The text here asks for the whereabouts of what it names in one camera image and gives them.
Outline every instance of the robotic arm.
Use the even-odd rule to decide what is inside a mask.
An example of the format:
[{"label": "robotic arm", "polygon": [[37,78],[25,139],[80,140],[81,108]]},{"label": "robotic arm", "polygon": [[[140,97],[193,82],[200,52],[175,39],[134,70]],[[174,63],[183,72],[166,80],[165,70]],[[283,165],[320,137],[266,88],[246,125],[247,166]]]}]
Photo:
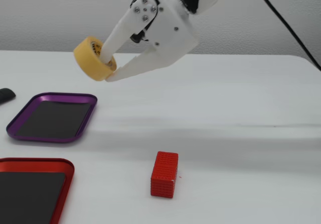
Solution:
[{"label": "robotic arm", "polygon": [[[97,81],[117,81],[168,67],[198,45],[189,14],[201,14],[217,1],[133,0],[105,43],[88,37],[74,50],[75,58]],[[149,41],[150,46],[117,69],[112,55],[128,39]]]}]

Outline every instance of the black cable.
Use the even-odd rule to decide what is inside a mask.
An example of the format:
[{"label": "black cable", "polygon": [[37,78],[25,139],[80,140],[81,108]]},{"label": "black cable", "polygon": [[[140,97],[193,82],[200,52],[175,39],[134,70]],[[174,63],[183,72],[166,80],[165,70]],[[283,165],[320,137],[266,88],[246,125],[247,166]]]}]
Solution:
[{"label": "black cable", "polygon": [[276,16],[282,21],[282,23],[285,25],[285,27],[289,30],[289,32],[293,35],[293,37],[296,39],[298,44],[301,46],[301,48],[305,51],[305,53],[308,55],[308,57],[311,59],[312,63],[315,65],[315,67],[321,71],[321,66],[318,64],[318,62],[315,60],[315,58],[312,56],[308,48],[304,45],[304,43],[301,41],[299,36],[294,32],[292,27],[286,22],[286,20],[283,18],[283,16],[277,11],[277,9],[272,5],[272,3],[269,0],[264,0],[265,3],[270,7],[270,9],[276,14]]}]

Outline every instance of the white wall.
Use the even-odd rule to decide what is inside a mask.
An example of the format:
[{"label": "white wall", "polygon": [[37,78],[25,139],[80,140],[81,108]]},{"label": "white wall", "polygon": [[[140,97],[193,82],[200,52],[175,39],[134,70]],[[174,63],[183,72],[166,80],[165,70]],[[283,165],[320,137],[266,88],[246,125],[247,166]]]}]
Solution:
[{"label": "white wall", "polygon": [[[321,62],[321,0],[271,0]],[[0,50],[72,51],[86,36],[105,40],[131,0],[0,0]],[[220,0],[193,17],[194,53],[306,57],[262,0]],[[140,52],[128,42],[121,52]]]}]

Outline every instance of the screw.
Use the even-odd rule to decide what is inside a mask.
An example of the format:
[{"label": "screw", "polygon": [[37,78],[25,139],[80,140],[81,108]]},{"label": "screw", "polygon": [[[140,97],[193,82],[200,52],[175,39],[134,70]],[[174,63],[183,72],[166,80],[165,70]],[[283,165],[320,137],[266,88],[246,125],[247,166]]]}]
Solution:
[{"label": "screw", "polygon": [[153,12],[153,13],[155,13],[156,10],[157,10],[157,8],[156,8],[155,6],[152,6],[152,7],[150,8],[150,11]]},{"label": "screw", "polygon": [[147,21],[148,21],[148,16],[144,15],[144,16],[142,17],[142,21],[143,21],[143,22],[147,22]]},{"label": "screw", "polygon": [[134,8],[134,12],[137,13],[137,14],[140,13],[140,8],[139,7],[135,7]]}]

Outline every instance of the red tray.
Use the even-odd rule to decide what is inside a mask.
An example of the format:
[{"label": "red tray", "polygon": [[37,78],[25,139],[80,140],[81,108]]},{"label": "red tray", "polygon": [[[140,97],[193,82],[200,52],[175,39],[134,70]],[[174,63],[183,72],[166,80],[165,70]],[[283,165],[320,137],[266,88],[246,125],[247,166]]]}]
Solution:
[{"label": "red tray", "polygon": [[58,224],[69,187],[74,175],[74,165],[65,159],[5,158],[0,159],[0,172],[59,172],[65,174],[65,182],[57,200],[50,224]]}]

